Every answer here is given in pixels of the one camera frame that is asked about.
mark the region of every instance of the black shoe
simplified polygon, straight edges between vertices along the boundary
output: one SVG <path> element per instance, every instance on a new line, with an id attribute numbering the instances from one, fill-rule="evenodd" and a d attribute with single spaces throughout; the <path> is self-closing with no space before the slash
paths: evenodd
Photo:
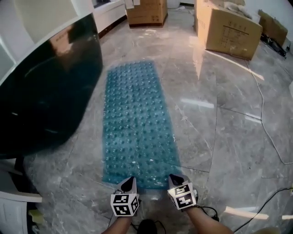
<path id="1" fill-rule="evenodd" d="M 151 219 L 144 219 L 138 226 L 137 234 L 157 234 L 157 227 Z"/>

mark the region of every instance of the white cable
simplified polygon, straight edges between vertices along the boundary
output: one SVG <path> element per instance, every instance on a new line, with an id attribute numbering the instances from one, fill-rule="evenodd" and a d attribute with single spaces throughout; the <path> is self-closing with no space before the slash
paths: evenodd
<path id="1" fill-rule="evenodd" d="M 261 122 L 261 124 L 262 124 L 262 126 L 263 126 L 263 128 L 264 128 L 264 130 L 265 130 L 265 133 L 267 134 L 267 136 L 268 136 L 269 139 L 271 140 L 271 143 L 273 144 L 273 146 L 274 146 L 274 148 L 275 148 L 275 150 L 276 150 L 276 152 L 277 152 L 277 154 L 278 154 L 278 156 L 279 156 L 281 162 L 282 162 L 284 165 L 293 164 L 293 162 L 285 163 L 285 162 L 283 161 L 283 159 L 282 159 L 281 156 L 280 156 L 279 151 L 277 150 L 277 148 L 276 148 L 276 146 L 275 146 L 275 144 L 274 144 L 273 139 L 271 138 L 271 136 L 270 136 L 269 133 L 267 132 L 267 130 L 266 130 L 266 128 L 265 128 L 265 125 L 264 125 L 263 122 L 262 122 L 262 116 L 263 116 L 263 111 L 264 111 L 265 98 L 264 98 L 264 96 L 263 96 L 263 94 L 262 94 L 262 92 L 261 92 L 261 90 L 260 90 L 260 87 L 259 87 L 259 85 L 258 85 L 258 82 L 257 82 L 257 80 L 256 80 L 255 75 L 254 75 L 253 72 L 250 70 L 247 61 L 245 61 L 245 62 L 246 62 L 246 66 L 247 66 L 247 68 L 249 69 L 250 73 L 253 75 L 253 77 L 254 77 L 254 79 L 255 79 L 255 81 L 256 81 L 256 85 L 257 85 L 257 87 L 258 87 L 258 90 L 259 90 L 260 95 L 261 95 L 261 98 L 262 98 L 262 106 L 261 106 L 260 122 Z"/>

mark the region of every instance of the white bucket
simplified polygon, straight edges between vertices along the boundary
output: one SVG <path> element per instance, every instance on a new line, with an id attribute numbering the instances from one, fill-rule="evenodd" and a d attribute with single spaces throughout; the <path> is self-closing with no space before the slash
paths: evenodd
<path id="1" fill-rule="evenodd" d="M 177 9 L 180 5 L 180 0 L 167 0 L 168 9 Z"/>

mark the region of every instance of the brown baseboard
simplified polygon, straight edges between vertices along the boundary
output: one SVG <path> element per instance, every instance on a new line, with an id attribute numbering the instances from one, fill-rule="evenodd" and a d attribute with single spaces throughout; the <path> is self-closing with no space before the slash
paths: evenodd
<path id="1" fill-rule="evenodd" d="M 130 28 L 134 28 L 134 27 L 163 27 L 167 17 L 168 17 L 168 14 L 166 14 L 163 23 L 130 24 L 129 27 Z"/>
<path id="2" fill-rule="evenodd" d="M 123 16 L 120 19 L 116 20 L 114 23 L 110 24 L 108 27 L 106 27 L 104 30 L 99 32 L 99 38 L 101 39 L 103 36 L 105 36 L 109 31 L 111 31 L 113 28 L 115 28 L 117 25 L 122 23 L 124 20 L 127 20 L 127 16 Z"/>
<path id="3" fill-rule="evenodd" d="M 191 6 L 191 7 L 194 7 L 194 4 L 192 4 L 192 3 L 184 3 L 184 2 L 180 2 L 180 5 L 185 5 L 185 6 Z"/>

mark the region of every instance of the bubble wrap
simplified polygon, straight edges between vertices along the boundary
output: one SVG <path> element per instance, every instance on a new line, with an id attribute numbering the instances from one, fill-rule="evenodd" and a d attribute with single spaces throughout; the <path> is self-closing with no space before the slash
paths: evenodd
<path id="1" fill-rule="evenodd" d="M 180 162 L 154 63 L 111 69 L 105 93 L 103 181 L 118 184 L 135 176 L 138 187 L 166 189 Z"/>

